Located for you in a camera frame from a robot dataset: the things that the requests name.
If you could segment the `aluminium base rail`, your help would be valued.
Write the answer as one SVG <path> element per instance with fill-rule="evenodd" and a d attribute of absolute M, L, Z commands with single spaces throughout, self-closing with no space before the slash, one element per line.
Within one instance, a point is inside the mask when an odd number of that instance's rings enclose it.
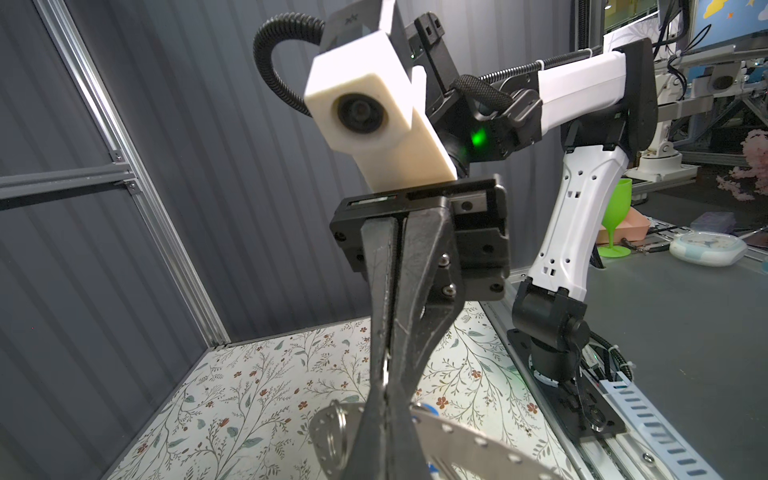
<path fill-rule="evenodd" d="M 626 376 L 616 346 L 583 326 L 562 349 L 514 321 L 515 300 L 530 284 L 515 269 L 501 297 L 482 307 L 524 385 L 580 479 L 716 479 L 715 469 Z"/>

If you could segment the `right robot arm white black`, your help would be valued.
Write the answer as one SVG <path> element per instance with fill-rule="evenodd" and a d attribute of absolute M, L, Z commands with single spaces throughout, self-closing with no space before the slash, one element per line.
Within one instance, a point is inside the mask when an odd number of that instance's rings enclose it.
<path fill-rule="evenodd" d="M 377 333 L 371 394 L 410 398 L 425 366 L 468 300 L 496 298 L 506 258 L 482 254 L 504 233 L 500 183 L 467 181 L 426 113 L 390 35 L 353 8 L 346 41 L 326 26 L 306 88 L 329 146 L 350 155 L 379 200 L 343 203 L 332 226 L 353 267 L 366 275 Z M 533 90 L 509 95 L 470 83 L 494 118 L 541 135 L 565 128 L 563 172 L 548 230 L 513 306 L 532 342 L 535 370 L 554 382 L 579 377 L 590 332 L 584 319 L 588 263 L 611 195 L 629 160 L 654 134 L 657 102 L 648 39 L 544 69 Z"/>

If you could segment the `aluminium frame corner post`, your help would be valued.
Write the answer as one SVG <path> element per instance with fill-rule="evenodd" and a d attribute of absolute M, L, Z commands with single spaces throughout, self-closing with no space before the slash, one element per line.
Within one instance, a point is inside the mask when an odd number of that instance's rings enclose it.
<path fill-rule="evenodd" d="M 173 221 L 64 1 L 36 1 L 38 14 L 65 64 L 205 343 L 231 343 Z"/>

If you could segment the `horizontal aluminium frame bar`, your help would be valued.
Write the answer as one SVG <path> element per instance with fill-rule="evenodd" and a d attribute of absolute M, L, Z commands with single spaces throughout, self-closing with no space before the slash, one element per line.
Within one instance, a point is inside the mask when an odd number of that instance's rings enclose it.
<path fill-rule="evenodd" d="M 126 162 L 96 167 L 1 177 L 1 199 L 61 192 L 88 186 L 132 181 L 136 178 Z"/>

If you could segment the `green plastic goblet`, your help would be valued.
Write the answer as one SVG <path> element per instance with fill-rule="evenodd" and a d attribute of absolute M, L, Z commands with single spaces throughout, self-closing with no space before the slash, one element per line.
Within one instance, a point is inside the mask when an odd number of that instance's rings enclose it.
<path fill-rule="evenodd" d="M 608 244 L 598 248 L 598 253 L 602 258 L 623 258 L 631 253 L 629 248 L 615 241 L 616 230 L 626 219 L 630 210 L 631 198 L 632 180 L 629 178 L 620 179 L 611 195 L 602 220 L 602 226 L 608 234 Z"/>

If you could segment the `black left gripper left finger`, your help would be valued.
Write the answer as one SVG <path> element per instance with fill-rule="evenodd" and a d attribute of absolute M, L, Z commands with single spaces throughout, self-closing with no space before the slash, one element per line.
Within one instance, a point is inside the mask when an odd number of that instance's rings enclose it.
<path fill-rule="evenodd" d="M 381 384 L 370 389 L 342 479 L 387 478 L 387 401 Z"/>

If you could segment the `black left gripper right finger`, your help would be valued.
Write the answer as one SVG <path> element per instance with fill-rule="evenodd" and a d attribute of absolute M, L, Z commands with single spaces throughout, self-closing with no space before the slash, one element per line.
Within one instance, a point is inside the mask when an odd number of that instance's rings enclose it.
<path fill-rule="evenodd" d="M 387 388 L 386 478 L 392 480 L 431 478 L 410 411 L 400 386 Z"/>

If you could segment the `perforated metal ring plate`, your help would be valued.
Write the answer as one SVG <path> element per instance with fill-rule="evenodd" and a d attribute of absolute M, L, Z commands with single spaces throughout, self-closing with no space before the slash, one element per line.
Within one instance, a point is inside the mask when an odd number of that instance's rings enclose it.
<path fill-rule="evenodd" d="M 361 421 L 362 403 L 342 404 L 347 414 L 348 459 Z M 330 405 L 314 415 L 309 424 L 321 471 L 328 479 L 340 479 L 339 470 L 330 459 L 327 446 Z M 411 408 L 421 447 L 434 479 L 457 479 L 459 472 L 477 479 L 557 479 L 554 470 L 485 434 L 445 417 Z"/>

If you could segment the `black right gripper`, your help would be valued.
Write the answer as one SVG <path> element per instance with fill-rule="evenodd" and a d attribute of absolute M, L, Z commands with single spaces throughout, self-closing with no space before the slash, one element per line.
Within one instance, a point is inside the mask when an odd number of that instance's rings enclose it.
<path fill-rule="evenodd" d="M 396 219 L 407 215 L 397 275 Z M 504 297 L 510 247 L 502 179 L 493 174 L 345 198 L 330 230 L 352 270 L 362 273 L 366 266 L 372 306 L 370 389 L 384 389 L 390 348 L 387 396 L 391 402 L 409 402 L 463 308 L 464 285 L 469 301 Z"/>

